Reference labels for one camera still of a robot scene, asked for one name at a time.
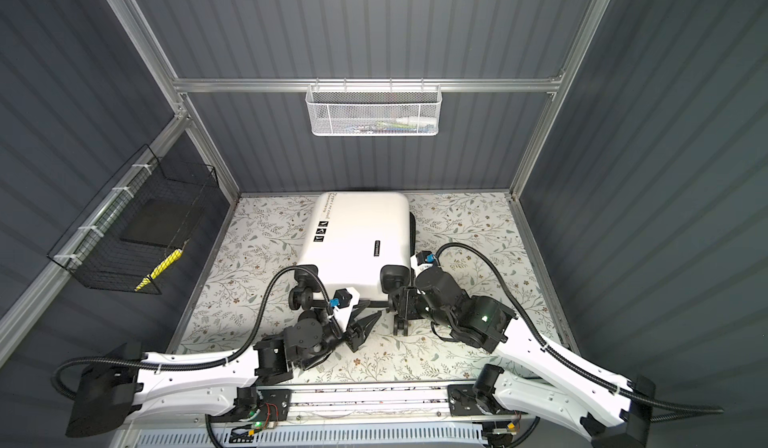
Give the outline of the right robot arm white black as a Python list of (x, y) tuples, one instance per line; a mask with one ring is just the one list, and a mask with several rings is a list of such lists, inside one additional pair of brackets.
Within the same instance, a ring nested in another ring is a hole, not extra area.
[(382, 270), (381, 282), (397, 313), (414, 311), (449, 327), (458, 342), (539, 376), (530, 381), (499, 365), (485, 365), (472, 387), (473, 401), (483, 412), (525, 412), (574, 431), (594, 447), (646, 445), (652, 410), (620, 392), (651, 395), (652, 382), (611, 374), (548, 338), (537, 340), (521, 310), (468, 295), (437, 266), (417, 275), (411, 287), (388, 270)]

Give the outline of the floral table mat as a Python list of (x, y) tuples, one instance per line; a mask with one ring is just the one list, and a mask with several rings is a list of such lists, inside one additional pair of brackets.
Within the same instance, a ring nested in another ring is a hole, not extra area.
[[(416, 219), (417, 249), (435, 250), (450, 241), (478, 249), (500, 271), (539, 332), (559, 338), (551, 305), (539, 288), (504, 193), (414, 193), (408, 200)], [(242, 345), (267, 284), (279, 269), (297, 262), (314, 203), (312, 195), (239, 201), (188, 319), (172, 338), (171, 352), (214, 352)], [(408, 335), (395, 336), (393, 316), (386, 313), (358, 351), (342, 346), (292, 381), (454, 381), (476, 377), (487, 363), (502, 362), (482, 350), (447, 343), (447, 335), (447, 329), (433, 333), (428, 322), (417, 320), (410, 322)]]

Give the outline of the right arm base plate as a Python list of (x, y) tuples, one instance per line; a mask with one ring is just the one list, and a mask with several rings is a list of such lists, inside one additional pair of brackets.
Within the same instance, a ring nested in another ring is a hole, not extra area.
[(472, 383), (449, 384), (446, 388), (449, 411), (453, 417), (469, 416), (505, 416), (522, 415), (520, 411), (508, 410), (500, 406), (491, 407), (479, 401), (475, 395)]

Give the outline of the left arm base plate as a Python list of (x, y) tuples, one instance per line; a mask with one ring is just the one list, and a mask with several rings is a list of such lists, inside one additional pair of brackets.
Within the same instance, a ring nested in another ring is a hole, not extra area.
[(289, 389), (238, 388), (228, 416), (243, 423), (285, 421), (291, 397)]

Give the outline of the white ventilation grille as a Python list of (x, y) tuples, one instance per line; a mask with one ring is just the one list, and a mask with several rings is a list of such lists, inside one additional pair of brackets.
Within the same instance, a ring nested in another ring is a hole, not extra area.
[(215, 431), (224, 447), (367, 447), (367, 446), (472, 446), (483, 447), (482, 427), (436, 423), (384, 425), (289, 426), (232, 438), (228, 430)]

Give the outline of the yellow black striped item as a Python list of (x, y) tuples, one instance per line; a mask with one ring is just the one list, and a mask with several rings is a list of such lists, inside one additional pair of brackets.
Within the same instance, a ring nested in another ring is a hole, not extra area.
[(165, 270), (171, 267), (182, 256), (183, 256), (183, 249), (179, 248), (174, 250), (162, 262), (160, 262), (148, 275), (142, 278), (141, 282), (134, 288), (134, 291), (140, 292), (146, 286), (152, 284)]

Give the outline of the black pad in basket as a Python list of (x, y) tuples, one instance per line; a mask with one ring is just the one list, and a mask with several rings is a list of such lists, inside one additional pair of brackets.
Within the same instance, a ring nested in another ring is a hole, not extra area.
[(150, 199), (144, 203), (126, 228), (120, 240), (135, 244), (181, 248), (190, 237), (198, 211), (190, 205)]

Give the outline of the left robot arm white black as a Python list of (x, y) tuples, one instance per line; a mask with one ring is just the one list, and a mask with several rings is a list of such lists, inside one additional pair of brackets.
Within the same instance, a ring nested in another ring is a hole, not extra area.
[(337, 347), (355, 351), (367, 340), (381, 315), (340, 310), (337, 319), (319, 311), (303, 313), (277, 335), (224, 352), (170, 355), (144, 352), (126, 343), (105, 357), (63, 363), (52, 384), (73, 402), (65, 430), (68, 438), (111, 432), (127, 421), (153, 415), (206, 415), (248, 422), (265, 415), (257, 393), (293, 379), (323, 363)]

